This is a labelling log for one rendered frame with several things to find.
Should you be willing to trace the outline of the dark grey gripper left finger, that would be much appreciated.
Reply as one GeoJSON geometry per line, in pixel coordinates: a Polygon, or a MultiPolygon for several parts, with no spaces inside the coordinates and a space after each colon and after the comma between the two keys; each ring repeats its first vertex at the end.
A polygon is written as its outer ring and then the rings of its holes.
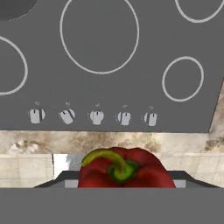
{"type": "Polygon", "coordinates": [[[36,188],[47,188],[50,186],[54,186],[60,182],[65,180],[78,180],[79,179],[79,172],[78,171],[62,171],[60,175],[56,179],[52,179],[47,181],[43,184],[36,185],[36,188]]]}

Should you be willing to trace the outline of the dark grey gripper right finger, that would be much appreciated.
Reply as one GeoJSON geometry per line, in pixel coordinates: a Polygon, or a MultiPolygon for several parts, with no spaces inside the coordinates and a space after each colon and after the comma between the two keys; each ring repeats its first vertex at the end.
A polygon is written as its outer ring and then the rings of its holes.
{"type": "Polygon", "coordinates": [[[195,187],[217,188],[217,185],[212,185],[207,182],[193,178],[185,171],[170,171],[170,175],[177,188],[195,188],[195,187]]]}

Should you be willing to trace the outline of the beige cupboard front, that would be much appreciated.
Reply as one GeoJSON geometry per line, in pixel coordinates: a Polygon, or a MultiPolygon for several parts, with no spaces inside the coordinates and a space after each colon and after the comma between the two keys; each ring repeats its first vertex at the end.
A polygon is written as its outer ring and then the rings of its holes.
{"type": "Polygon", "coordinates": [[[52,178],[51,154],[0,154],[0,187],[34,187],[52,178]]]}
{"type": "Polygon", "coordinates": [[[193,178],[224,188],[223,153],[158,153],[169,171],[184,171],[193,178]]]}

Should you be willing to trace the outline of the red bell pepper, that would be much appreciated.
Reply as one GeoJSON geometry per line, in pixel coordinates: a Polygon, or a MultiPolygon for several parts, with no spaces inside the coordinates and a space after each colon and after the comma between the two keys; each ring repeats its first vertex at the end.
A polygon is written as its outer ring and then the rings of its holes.
{"type": "Polygon", "coordinates": [[[78,187],[174,188],[160,160],[140,148],[109,148],[89,152],[81,162],[78,187]]]}

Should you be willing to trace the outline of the silver appliance front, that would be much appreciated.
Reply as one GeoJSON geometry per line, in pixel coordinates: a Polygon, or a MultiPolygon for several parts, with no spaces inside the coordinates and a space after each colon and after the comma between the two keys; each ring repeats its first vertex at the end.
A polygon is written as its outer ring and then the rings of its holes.
{"type": "Polygon", "coordinates": [[[85,153],[53,154],[53,177],[56,179],[63,171],[78,171],[85,153]]]}

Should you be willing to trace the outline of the dark grey hob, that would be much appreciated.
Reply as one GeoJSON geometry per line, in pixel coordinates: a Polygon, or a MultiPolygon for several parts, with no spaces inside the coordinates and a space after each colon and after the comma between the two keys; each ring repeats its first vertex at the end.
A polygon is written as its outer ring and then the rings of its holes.
{"type": "Polygon", "coordinates": [[[206,133],[223,81],[224,0],[0,0],[0,130],[206,133]]]}

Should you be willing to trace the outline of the silver hob knob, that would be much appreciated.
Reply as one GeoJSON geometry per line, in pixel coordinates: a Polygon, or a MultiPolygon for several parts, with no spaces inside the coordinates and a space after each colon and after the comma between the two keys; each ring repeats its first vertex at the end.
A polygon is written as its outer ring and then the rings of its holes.
{"type": "Polygon", "coordinates": [[[156,113],[147,112],[143,116],[143,121],[150,127],[154,127],[157,124],[158,115],[156,113]]]}
{"type": "Polygon", "coordinates": [[[93,125],[100,125],[104,119],[104,113],[100,110],[93,110],[89,113],[89,119],[93,125]]]}
{"type": "Polygon", "coordinates": [[[67,108],[61,112],[59,112],[59,117],[65,124],[71,124],[74,121],[75,113],[72,109],[67,108]]]}
{"type": "Polygon", "coordinates": [[[130,124],[130,118],[131,118],[131,114],[129,112],[119,112],[117,114],[116,120],[122,126],[128,126],[130,124]]]}
{"type": "Polygon", "coordinates": [[[42,108],[33,108],[30,110],[29,115],[31,123],[38,124],[45,119],[46,112],[42,108]]]}

